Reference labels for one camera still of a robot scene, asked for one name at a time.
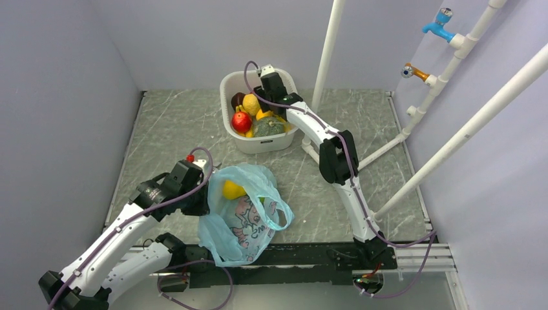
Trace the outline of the pale yellow fake lemon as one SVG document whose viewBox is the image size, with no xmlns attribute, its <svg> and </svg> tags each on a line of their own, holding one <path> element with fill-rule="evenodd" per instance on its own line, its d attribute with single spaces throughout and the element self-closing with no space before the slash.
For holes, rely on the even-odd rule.
<svg viewBox="0 0 548 310">
<path fill-rule="evenodd" d="M 246 94 L 242 100 L 243 109 L 250 115 L 256 116 L 261 109 L 258 99 L 253 94 Z"/>
</svg>

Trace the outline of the bright yellow fake pear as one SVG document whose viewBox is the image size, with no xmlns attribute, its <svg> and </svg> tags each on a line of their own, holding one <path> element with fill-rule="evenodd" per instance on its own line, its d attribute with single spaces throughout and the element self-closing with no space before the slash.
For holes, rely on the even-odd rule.
<svg viewBox="0 0 548 310">
<path fill-rule="evenodd" d="M 245 189 L 231 180 L 226 180 L 222 187 L 222 195 L 227 200 L 235 200 L 247 193 Z"/>
</svg>

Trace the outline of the light blue plastic bag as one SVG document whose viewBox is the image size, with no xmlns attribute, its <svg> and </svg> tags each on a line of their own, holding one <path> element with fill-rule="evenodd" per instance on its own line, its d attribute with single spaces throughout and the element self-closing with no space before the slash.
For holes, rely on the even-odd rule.
<svg viewBox="0 0 548 310">
<path fill-rule="evenodd" d="M 222 187 L 226 180 L 242 186 L 247 194 L 225 199 Z M 264 204 L 260 197 L 265 197 Z M 263 165 L 241 163 L 214 172 L 207 202 L 210 213 L 198 221 L 199 245 L 211 253 L 217 267 L 255 262 L 275 233 L 287 229 L 295 217 L 281 198 L 276 177 Z"/>
</svg>

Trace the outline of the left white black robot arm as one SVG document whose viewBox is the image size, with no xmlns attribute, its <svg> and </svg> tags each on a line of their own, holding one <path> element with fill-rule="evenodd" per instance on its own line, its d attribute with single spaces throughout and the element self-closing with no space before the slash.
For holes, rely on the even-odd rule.
<svg viewBox="0 0 548 310">
<path fill-rule="evenodd" d="M 168 232 L 128 260 L 123 257 L 171 213 L 207 215 L 207 184 L 215 170 L 209 161 L 188 156 L 171 172 L 139 184 L 117 219 L 83 254 L 39 279 L 48 308 L 108 309 L 151 273 L 181 269 L 188 261 L 187 246 Z"/>
</svg>

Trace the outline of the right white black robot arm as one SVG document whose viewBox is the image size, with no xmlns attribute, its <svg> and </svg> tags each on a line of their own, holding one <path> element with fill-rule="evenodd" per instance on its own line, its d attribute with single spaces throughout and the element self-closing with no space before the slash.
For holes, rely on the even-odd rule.
<svg viewBox="0 0 548 310">
<path fill-rule="evenodd" d="M 300 129 L 319 149 L 319 171 L 337 191 L 350 219 L 353 245 L 327 249 L 336 266 L 353 269 L 397 269 L 395 251 L 383 241 L 384 234 L 370 216 L 359 180 L 352 133 L 340 131 L 321 119 L 297 93 L 289 93 L 280 74 L 262 69 L 257 74 L 261 85 L 253 89 L 262 107 L 272 109 Z"/>
</svg>

